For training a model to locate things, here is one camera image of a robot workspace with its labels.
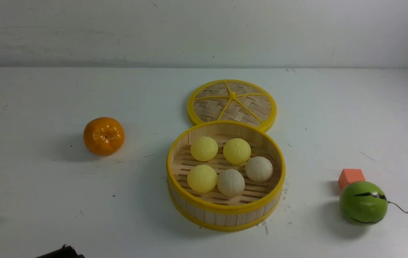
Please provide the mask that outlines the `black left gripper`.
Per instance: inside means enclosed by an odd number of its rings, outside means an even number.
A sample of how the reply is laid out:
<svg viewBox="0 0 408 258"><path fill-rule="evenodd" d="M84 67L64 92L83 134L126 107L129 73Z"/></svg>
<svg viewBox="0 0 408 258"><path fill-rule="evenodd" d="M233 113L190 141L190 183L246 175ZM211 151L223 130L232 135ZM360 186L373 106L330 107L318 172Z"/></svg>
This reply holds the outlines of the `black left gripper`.
<svg viewBox="0 0 408 258"><path fill-rule="evenodd" d="M71 245L63 245L61 248L37 258L85 258L85 256L77 253Z"/></svg>

